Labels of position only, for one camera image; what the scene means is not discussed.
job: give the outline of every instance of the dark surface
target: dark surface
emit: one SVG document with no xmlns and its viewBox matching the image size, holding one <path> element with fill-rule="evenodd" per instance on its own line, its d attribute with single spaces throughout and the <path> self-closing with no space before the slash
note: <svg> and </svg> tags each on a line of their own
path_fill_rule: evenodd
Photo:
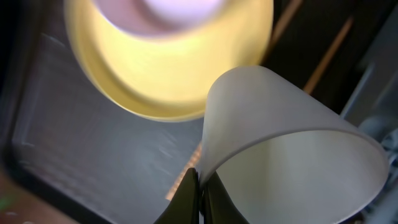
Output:
<svg viewBox="0 0 398 224">
<path fill-rule="evenodd" d="M 303 88 L 360 0 L 304 0 L 263 66 Z"/>
<path fill-rule="evenodd" d="M 352 13 L 354 25 L 335 55 L 312 96 L 336 113 L 341 113 L 364 73 L 358 67 L 397 0 L 365 0 Z"/>
<path fill-rule="evenodd" d="M 13 175 L 50 202 L 62 199 L 53 194 L 57 191 L 51 192 L 54 188 L 111 222 L 153 223 L 168 205 L 166 193 L 200 142 L 203 120 L 149 121 L 109 101 L 76 62 L 65 30 L 63 2 L 47 4 L 9 145 L 19 164 L 8 164 L 8 169 L 18 171 L 22 166 L 39 177 Z M 41 181 L 51 187 L 39 187 Z M 56 206 L 71 211 L 73 205 Z M 87 223 L 79 212 L 67 213 Z"/>
<path fill-rule="evenodd" d="M 16 38 L 17 24 L 20 18 L 19 1 L 0 1 L 0 86 L 2 86 L 9 56 Z"/>
</svg>

